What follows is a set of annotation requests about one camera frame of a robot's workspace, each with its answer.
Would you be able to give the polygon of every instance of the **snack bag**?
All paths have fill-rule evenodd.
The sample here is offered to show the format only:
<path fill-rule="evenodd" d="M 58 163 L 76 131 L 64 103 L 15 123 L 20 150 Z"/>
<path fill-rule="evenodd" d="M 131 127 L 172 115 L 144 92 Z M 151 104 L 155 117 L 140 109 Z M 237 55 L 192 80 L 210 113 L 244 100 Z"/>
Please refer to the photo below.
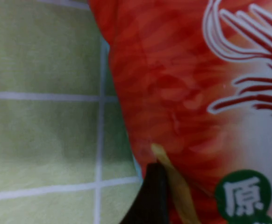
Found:
<path fill-rule="evenodd" d="M 272 0 L 90 0 L 133 154 L 173 224 L 272 224 Z"/>

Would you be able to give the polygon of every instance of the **green checkered tablecloth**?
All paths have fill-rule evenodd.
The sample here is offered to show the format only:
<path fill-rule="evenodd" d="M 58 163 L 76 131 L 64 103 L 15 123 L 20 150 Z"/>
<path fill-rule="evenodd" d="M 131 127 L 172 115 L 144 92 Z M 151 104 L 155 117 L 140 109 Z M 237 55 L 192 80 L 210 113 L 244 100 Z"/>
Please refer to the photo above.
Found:
<path fill-rule="evenodd" d="M 0 0 L 0 224 L 118 224 L 139 186 L 88 5 Z"/>

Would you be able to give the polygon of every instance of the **red packaging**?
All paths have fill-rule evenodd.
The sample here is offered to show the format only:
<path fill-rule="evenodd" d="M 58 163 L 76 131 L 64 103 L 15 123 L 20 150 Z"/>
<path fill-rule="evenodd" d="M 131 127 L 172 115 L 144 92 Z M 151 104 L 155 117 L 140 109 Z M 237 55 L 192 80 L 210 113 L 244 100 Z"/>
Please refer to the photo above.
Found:
<path fill-rule="evenodd" d="M 90 0 L 133 154 L 173 224 L 272 224 L 272 0 Z"/>

